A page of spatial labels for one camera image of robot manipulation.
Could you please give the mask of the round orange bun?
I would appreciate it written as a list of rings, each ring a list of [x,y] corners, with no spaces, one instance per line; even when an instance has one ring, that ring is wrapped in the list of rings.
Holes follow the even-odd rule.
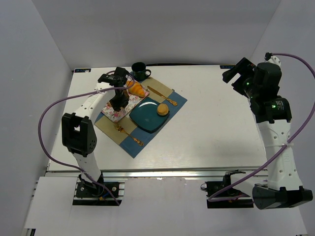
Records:
[[[157,107],[157,113],[160,116],[167,115],[169,113],[168,106],[166,104],[164,104],[164,103],[159,104],[158,107]]]

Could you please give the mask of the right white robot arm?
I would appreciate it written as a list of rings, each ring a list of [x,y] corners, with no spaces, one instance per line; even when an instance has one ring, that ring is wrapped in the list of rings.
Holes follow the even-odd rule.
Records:
[[[282,77],[279,54],[266,53],[265,61],[257,65],[242,58],[234,67],[225,71],[223,81],[228,83],[236,74],[233,89],[245,96],[264,144],[267,162],[262,167],[268,171],[265,183],[251,183],[252,175],[240,177],[242,172],[229,174],[230,185],[251,196],[258,209],[292,208],[313,200],[311,190],[303,187],[296,170],[292,141],[306,126],[294,133],[291,129],[289,101],[281,97],[279,83]]]

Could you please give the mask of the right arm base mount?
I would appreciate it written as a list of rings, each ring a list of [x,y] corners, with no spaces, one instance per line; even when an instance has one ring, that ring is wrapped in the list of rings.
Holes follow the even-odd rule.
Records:
[[[223,188],[224,185],[222,181],[208,181],[200,185],[200,189],[206,192],[207,197],[210,197]],[[243,192],[231,188],[223,193],[218,194],[217,197],[236,197],[242,194]]]

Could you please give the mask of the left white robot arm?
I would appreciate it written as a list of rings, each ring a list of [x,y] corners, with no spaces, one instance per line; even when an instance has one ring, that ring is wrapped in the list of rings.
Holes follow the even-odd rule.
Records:
[[[117,112],[128,105],[129,98],[125,92],[128,76],[129,72],[121,67],[111,75],[102,74],[96,84],[96,94],[89,96],[75,112],[65,113],[62,117],[62,143],[75,157],[84,186],[95,192],[101,187],[87,176],[100,184],[103,177],[94,156],[97,144],[94,124],[107,103]]]

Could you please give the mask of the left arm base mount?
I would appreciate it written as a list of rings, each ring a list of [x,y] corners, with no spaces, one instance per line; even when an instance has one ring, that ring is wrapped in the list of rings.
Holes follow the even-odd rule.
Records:
[[[125,184],[122,182],[105,182],[107,189],[89,182],[80,181],[75,190],[75,200],[92,202],[109,202],[123,196]]]

